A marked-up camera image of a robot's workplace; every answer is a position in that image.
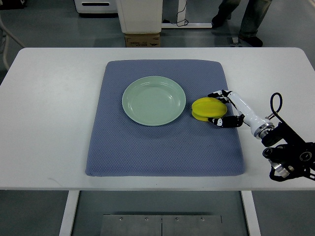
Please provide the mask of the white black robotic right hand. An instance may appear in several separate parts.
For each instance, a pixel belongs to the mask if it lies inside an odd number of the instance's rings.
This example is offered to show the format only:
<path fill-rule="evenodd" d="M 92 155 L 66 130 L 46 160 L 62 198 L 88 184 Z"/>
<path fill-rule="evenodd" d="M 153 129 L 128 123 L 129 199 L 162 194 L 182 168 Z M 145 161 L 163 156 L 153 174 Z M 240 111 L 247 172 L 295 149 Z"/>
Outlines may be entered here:
<path fill-rule="evenodd" d="M 218 90 L 208 94 L 222 103 L 230 103 L 238 112 L 238 116 L 225 116 L 222 118 L 208 118 L 208 121 L 221 128 L 236 128 L 246 124 L 257 139 L 262 139 L 275 128 L 268 118 L 259 117 L 253 109 L 240 97 L 239 94 L 229 90 Z"/>

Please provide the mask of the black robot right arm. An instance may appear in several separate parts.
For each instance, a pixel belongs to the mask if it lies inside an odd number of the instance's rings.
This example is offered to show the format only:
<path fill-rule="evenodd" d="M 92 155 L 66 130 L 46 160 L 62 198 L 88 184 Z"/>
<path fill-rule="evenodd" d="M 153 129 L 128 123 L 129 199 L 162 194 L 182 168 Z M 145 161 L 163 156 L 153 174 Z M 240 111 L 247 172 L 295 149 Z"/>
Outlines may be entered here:
<path fill-rule="evenodd" d="M 282 182 L 289 179 L 305 177 L 311 180 L 315 175 L 315 144 L 305 142 L 278 114 L 283 99 L 280 93 L 270 98 L 271 117 L 280 121 L 278 126 L 262 138 L 266 147 L 262 155 L 271 164 L 269 178 Z"/>

